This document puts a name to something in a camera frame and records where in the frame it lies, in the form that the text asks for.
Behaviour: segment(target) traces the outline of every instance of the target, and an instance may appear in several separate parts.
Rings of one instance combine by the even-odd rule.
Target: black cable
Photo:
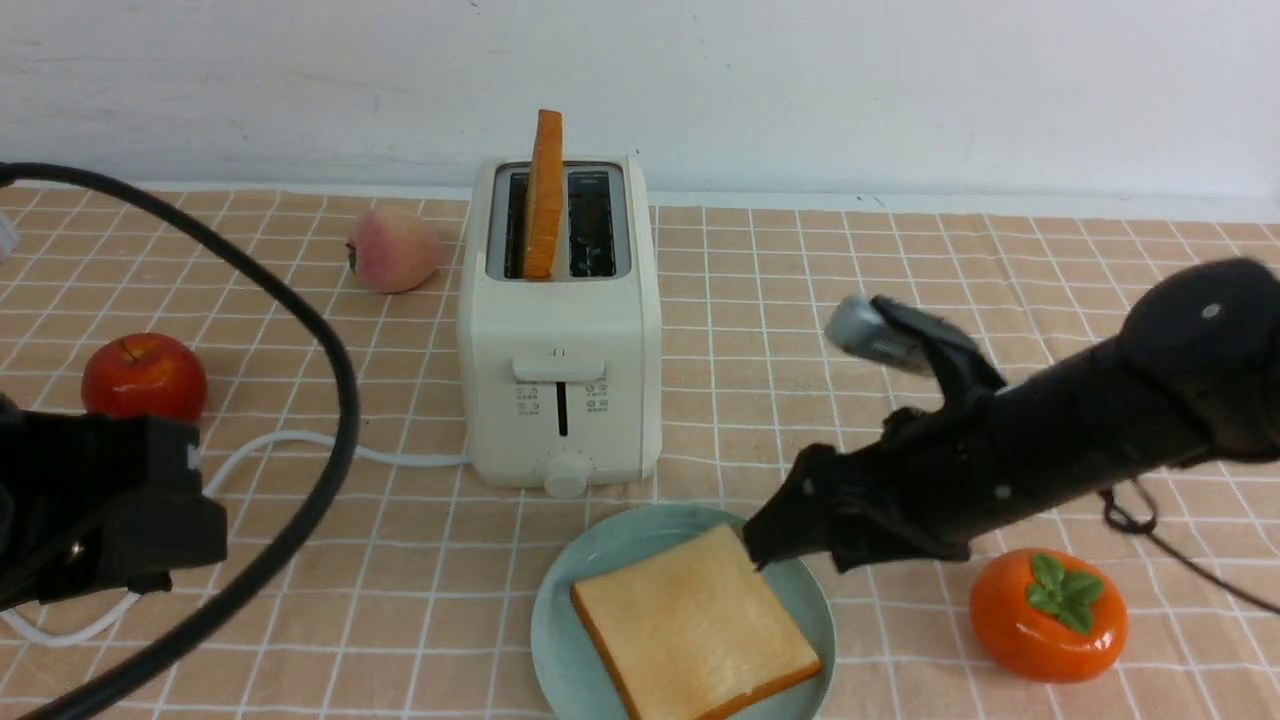
[[[280,534],[204,607],[150,646],[79,688],[22,716],[23,720],[79,720],[92,717],[124,700],[209,639],[288,565],[324,519],[351,469],[360,432],[360,392],[347,348],[324,318],[284,282],[200,220],[146,191],[90,170],[44,163],[0,164],[0,187],[17,181],[56,182],[100,192],[145,210],[187,233],[292,313],[324,348],[338,382],[338,430],[329,461],[320,471],[311,493]]]
[[[1151,518],[1139,521],[1128,510],[1120,507],[1120,505],[1116,503],[1115,492],[1112,492],[1111,489],[1105,489],[1100,492],[1098,496],[1102,497],[1102,520],[1107,524],[1107,527],[1110,527],[1112,530],[1124,533],[1126,536],[1146,537],[1152,542],[1152,544],[1164,551],[1165,555],[1181,562],[1183,566],[1185,566],[1192,573],[1196,573],[1201,578],[1204,578],[1206,580],[1213,583],[1219,588],[1226,591],[1230,594],[1234,594],[1236,598],[1254,607],[1280,615],[1280,606],[1270,601],[1262,600],[1261,597],[1251,593],[1249,591],[1242,589],[1224,580],[1222,578],[1215,575],[1213,573],[1210,573],[1199,562],[1196,562],[1185,553],[1183,553],[1174,546],[1169,544],[1167,541],[1157,536],[1156,525],[1160,524],[1160,512],[1156,507],[1156,498],[1151,496],[1151,492],[1147,488],[1144,488],[1142,483],[1138,482],[1137,478],[1133,479],[1133,484],[1135,488],[1138,488],[1138,495],[1142,496],[1143,502],[1146,502],[1147,507],[1151,509]]]

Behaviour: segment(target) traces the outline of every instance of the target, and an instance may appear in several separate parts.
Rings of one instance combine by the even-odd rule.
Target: green leaf
[[[1044,588],[1056,591],[1062,584],[1066,569],[1057,560],[1039,552],[1032,557],[1032,574],[1036,575],[1036,580],[1044,585]]]
[[[1059,610],[1057,621],[1073,633],[1087,635],[1093,630],[1093,611],[1087,605],[1066,602]]]
[[[1062,598],[1075,605],[1093,605],[1102,597],[1103,589],[1102,580],[1079,570],[1071,570],[1062,578]]]
[[[1027,602],[1046,615],[1057,615],[1062,607],[1062,603],[1057,598],[1056,593],[1047,591],[1041,585],[1030,585],[1027,589]]]

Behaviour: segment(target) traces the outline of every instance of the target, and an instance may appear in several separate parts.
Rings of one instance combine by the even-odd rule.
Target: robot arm
[[[198,445],[193,425],[24,411],[0,395],[0,610],[166,592],[172,570],[227,560]]]
[[[937,378],[942,407],[803,450],[744,528],[759,568],[965,561],[975,537],[1158,468],[1280,460],[1280,281],[1239,258],[1170,275],[1120,332],[1009,386],[959,328],[884,297],[827,325],[845,352]]]

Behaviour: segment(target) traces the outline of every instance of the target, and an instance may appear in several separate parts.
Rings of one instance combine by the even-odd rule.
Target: toaster lever
[[[526,383],[590,383],[604,377],[604,360],[543,355],[516,357],[516,379]]]

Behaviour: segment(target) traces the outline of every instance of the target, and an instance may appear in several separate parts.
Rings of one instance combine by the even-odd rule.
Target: bread crust
[[[525,279],[550,279],[563,215],[564,120],[554,110],[539,110],[525,199]]]
[[[609,678],[613,680],[613,687],[618,691],[618,696],[622,697],[622,705],[627,710],[627,716],[630,716],[631,720],[645,720],[645,717],[640,715],[639,707],[636,707],[635,698],[631,696],[631,691],[627,688],[626,680],[622,678],[622,673],[618,671],[618,666],[614,662],[613,656],[609,653],[609,647],[604,642],[604,637],[591,620],[591,614],[586,609],[586,605],[579,597],[576,585],[570,588],[568,596],[570,601],[573,603],[573,611],[586,628],[586,634],[591,638],[591,644],[595,647],[595,652],[600,656],[605,670],[609,673]],[[776,678],[763,685],[758,685],[750,692],[736,696],[728,702],[724,702],[718,707],[713,707],[698,717],[690,717],[689,720],[726,720],[740,710],[762,702],[765,698],[783,691],[788,691],[805,680],[815,678],[819,673],[822,673],[822,660],[815,660],[799,670],[782,675],[781,678]]]

